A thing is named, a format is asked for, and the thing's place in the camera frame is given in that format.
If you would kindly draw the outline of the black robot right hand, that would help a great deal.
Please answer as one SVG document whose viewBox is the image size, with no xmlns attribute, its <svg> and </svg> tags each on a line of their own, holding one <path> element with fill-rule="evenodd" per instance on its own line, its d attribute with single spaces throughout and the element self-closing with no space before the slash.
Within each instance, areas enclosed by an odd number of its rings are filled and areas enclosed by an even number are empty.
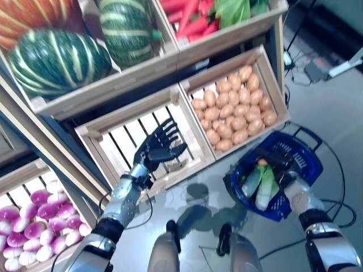
<svg viewBox="0 0 363 272">
<path fill-rule="evenodd" d="M 287 155 L 278 153 L 277 151 L 267 151 L 257 147 L 256 152 L 258 165 L 267 167 L 270 166 L 275 174 L 276 183 L 282 189 L 286 188 L 292 181 L 294 172 L 292 170 L 293 162 Z"/>
</svg>

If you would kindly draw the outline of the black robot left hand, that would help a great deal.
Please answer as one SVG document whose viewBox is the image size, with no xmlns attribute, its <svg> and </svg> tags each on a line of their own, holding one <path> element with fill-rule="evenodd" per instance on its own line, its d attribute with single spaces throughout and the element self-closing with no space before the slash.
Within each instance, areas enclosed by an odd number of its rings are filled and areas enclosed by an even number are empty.
<svg viewBox="0 0 363 272">
<path fill-rule="evenodd" d="M 160 163 L 177 158 L 188 147 L 186 143 L 172 147 L 172 143 L 178 139 L 178 132 L 174 119 L 166 119 L 142 142 L 134 155 L 133 164 L 143 165 L 151 173 Z"/>
</svg>

